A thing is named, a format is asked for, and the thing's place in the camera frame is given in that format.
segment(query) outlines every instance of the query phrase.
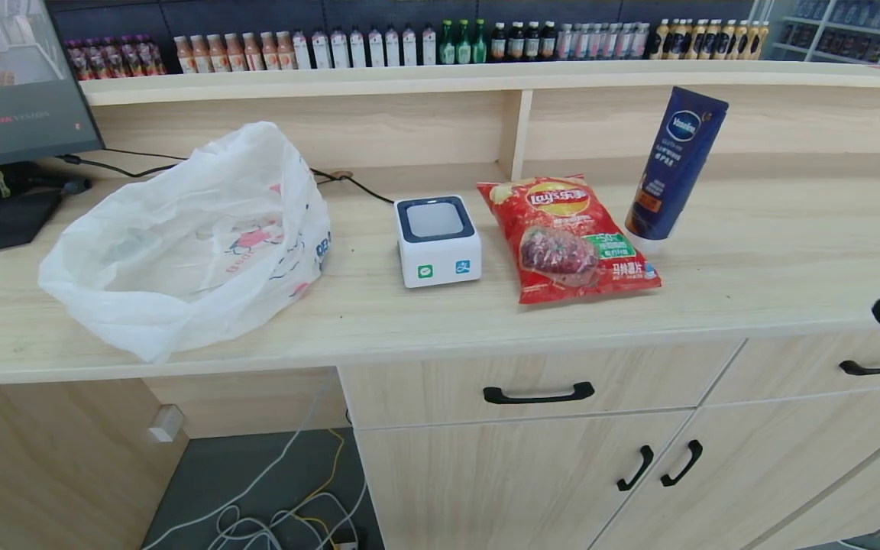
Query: green bottle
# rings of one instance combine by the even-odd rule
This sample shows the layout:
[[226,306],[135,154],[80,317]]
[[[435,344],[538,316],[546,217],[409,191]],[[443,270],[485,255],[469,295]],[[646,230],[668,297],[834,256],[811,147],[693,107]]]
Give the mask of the green bottle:
[[454,47],[454,36],[451,31],[453,21],[443,20],[443,38],[440,39],[440,65],[457,63],[457,48]]
[[471,22],[461,20],[461,42],[457,45],[457,64],[467,65],[471,62]]
[[474,41],[474,49],[471,55],[475,63],[486,63],[488,60],[488,46],[484,43],[484,20],[477,20],[477,39]]

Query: dark wall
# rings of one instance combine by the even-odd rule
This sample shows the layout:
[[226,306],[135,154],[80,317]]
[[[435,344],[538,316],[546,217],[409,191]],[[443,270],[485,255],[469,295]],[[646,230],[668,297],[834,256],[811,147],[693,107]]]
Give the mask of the dark wall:
[[150,34],[169,70],[179,72],[173,36],[303,28],[363,32],[407,21],[417,31],[444,18],[495,21],[616,22],[661,18],[744,18],[752,0],[48,0],[60,38]]

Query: printed logo on bag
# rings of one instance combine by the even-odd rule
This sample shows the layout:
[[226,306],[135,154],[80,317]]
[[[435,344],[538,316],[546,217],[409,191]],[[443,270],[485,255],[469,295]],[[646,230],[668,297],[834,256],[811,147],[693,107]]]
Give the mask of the printed logo on bag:
[[528,204],[554,216],[572,216],[590,205],[590,194],[579,185],[563,181],[542,181],[526,195]]
[[671,115],[667,130],[675,141],[691,141],[701,128],[701,118],[691,111],[678,111]]

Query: cabinet door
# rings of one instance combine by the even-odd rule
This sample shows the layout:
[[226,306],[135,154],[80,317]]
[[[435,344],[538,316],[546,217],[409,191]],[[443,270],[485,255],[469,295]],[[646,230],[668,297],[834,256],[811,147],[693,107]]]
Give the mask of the cabinet door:
[[755,550],[789,550],[851,539],[880,530],[880,455],[792,521],[779,526]]
[[701,408],[593,550],[743,548],[878,449],[880,390]]
[[688,411],[356,431],[389,550],[583,550]]

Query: vaseline logo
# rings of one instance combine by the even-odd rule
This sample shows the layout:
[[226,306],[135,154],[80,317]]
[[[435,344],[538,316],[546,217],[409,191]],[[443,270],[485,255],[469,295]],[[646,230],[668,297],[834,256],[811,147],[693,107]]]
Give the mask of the vaseline logo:
[[691,141],[698,133],[701,118],[691,111],[678,111],[671,115],[668,122],[668,133],[675,141]]

